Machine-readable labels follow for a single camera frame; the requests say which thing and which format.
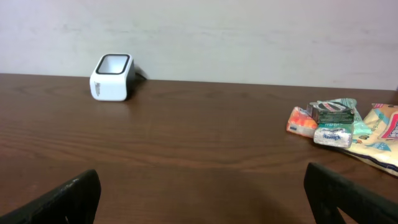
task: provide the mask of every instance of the wall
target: wall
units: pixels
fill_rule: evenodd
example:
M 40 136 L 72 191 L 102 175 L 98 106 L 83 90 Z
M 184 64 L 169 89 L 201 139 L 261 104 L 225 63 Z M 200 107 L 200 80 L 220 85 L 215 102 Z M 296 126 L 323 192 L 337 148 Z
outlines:
M 396 0 L 1 0 L 0 72 L 395 90 Z

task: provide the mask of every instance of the cream colored bag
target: cream colored bag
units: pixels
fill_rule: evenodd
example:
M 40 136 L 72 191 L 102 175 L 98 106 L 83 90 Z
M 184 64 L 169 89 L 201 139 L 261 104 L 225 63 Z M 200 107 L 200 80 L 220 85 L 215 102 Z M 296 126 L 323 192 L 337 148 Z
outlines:
M 373 133 L 354 135 L 345 152 L 398 176 L 398 106 L 373 104 L 364 123 Z

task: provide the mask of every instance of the teal package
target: teal package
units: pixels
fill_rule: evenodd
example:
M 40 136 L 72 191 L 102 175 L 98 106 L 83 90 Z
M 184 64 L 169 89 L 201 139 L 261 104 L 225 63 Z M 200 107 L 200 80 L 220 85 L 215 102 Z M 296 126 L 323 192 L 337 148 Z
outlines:
M 356 100 L 352 98 L 341 98 L 335 100 L 325 100 L 318 102 L 337 102 L 342 105 L 348 106 L 349 108 L 354 110 L 354 134 L 372 134 L 372 130 L 363 122 L 361 115 L 356 110 Z

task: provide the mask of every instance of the brown table surface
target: brown table surface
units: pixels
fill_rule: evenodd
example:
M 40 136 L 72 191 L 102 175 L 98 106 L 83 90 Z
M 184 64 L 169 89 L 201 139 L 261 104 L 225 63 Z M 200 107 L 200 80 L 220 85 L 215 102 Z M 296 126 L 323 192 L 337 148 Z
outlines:
M 100 102 L 88 78 L 0 75 L 0 214 L 84 170 L 102 193 L 95 223 L 315 223 L 303 188 L 318 162 L 398 202 L 398 179 L 287 133 L 294 106 L 397 92 L 148 81 Z

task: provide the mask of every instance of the black object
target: black object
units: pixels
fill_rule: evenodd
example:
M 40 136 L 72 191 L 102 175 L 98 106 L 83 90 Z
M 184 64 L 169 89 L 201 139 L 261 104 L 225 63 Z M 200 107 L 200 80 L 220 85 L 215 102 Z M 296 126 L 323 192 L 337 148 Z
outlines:
M 304 188 L 317 224 L 345 223 L 337 208 L 361 223 L 398 223 L 398 205 L 316 163 L 309 163 Z
M 100 195 L 98 174 L 88 170 L 0 217 L 0 224 L 92 224 Z

